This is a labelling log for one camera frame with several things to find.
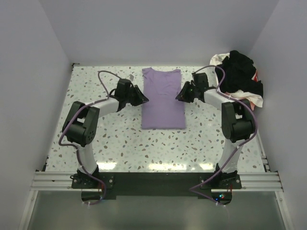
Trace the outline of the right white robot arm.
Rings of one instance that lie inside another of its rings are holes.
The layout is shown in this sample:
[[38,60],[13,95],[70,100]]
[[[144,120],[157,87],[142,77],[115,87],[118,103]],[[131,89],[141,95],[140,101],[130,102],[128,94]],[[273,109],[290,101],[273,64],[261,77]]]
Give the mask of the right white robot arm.
[[237,164],[243,146],[257,134],[256,118],[247,99],[235,99],[222,93],[218,87],[209,86],[206,73],[192,73],[193,80],[185,82],[176,99],[192,103],[195,99],[219,109],[222,134],[225,137],[224,149],[215,172],[194,190],[205,184],[225,188],[237,175]]

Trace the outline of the purple t shirt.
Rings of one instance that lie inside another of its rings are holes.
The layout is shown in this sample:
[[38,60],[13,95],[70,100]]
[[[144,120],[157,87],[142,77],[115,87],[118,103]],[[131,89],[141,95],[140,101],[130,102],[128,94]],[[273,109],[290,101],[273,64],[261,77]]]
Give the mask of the purple t shirt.
[[181,91],[181,70],[142,69],[143,93],[149,102],[142,105],[142,129],[185,129],[185,105],[176,100]]

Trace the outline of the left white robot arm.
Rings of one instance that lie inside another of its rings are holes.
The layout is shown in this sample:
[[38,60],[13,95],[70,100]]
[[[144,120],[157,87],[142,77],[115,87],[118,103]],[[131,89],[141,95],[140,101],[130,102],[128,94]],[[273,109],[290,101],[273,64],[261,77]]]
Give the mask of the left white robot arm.
[[130,80],[120,79],[117,87],[107,95],[107,98],[90,103],[79,101],[72,103],[59,138],[60,146],[73,147],[76,150],[79,169],[72,180],[78,184],[83,183],[89,188],[104,185],[99,176],[92,147],[98,120],[121,111],[126,104],[139,106],[147,102],[149,99],[137,85],[133,85]]

